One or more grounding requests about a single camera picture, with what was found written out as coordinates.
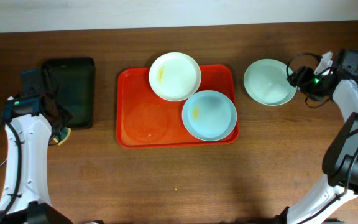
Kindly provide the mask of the mint green plate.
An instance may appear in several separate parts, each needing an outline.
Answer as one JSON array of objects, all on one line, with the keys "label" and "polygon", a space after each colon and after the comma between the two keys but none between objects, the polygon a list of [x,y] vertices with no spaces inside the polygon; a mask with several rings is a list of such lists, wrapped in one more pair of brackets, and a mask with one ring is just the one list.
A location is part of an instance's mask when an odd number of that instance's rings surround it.
[{"label": "mint green plate", "polygon": [[252,63],[244,73],[243,82],[248,95],[267,106],[283,105],[297,92],[287,80],[287,65],[273,59]]}]

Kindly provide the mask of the green yellow sponge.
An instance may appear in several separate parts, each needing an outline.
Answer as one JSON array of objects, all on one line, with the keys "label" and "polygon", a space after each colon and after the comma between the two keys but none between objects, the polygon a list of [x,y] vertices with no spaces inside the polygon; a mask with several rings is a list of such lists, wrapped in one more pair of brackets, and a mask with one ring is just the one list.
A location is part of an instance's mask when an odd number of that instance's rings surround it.
[{"label": "green yellow sponge", "polygon": [[59,133],[53,138],[53,140],[55,141],[55,143],[57,145],[61,145],[63,144],[69,137],[71,134],[71,129],[70,128],[63,128],[62,130],[59,131]]}]

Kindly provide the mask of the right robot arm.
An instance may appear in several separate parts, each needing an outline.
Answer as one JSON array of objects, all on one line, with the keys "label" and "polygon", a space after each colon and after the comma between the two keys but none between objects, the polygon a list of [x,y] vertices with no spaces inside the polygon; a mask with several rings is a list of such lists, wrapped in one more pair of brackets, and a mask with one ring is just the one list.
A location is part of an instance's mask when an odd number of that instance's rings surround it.
[{"label": "right robot arm", "polygon": [[300,67],[287,74],[307,100],[338,105],[344,125],[328,147],[323,176],[296,204],[286,207],[273,223],[330,223],[329,217],[358,197],[358,50],[313,55],[315,69]]}]

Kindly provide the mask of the light blue plate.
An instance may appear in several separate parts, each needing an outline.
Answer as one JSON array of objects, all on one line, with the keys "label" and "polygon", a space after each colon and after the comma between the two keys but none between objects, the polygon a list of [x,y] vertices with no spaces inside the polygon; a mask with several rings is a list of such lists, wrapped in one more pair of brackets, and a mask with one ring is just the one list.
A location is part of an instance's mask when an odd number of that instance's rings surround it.
[{"label": "light blue plate", "polygon": [[226,95],[203,90],[189,97],[183,105],[181,119],[185,129],[202,141],[220,141],[228,137],[237,124],[237,110]]}]

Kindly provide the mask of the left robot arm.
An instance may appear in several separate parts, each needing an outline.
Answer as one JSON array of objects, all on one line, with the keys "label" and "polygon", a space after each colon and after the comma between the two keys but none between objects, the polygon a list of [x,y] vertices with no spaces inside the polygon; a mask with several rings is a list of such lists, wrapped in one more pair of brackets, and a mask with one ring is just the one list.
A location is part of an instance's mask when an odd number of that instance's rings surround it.
[{"label": "left robot arm", "polygon": [[48,71],[23,71],[21,83],[0,117],[8,146],[0,223],[70,223],[50,201],[47,151],[72,115],[55,101],[58,88]]}]

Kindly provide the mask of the white plate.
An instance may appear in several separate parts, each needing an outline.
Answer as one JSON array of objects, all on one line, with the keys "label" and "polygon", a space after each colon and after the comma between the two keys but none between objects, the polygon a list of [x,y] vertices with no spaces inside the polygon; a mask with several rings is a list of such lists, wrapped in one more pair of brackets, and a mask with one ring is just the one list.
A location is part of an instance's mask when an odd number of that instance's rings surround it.
[{"label": "white plate", "polygon": [[167,101],[183,101],[201,85],[201,69],[189,55],[170,52],[159,56],[149,70],[153,92]]}]

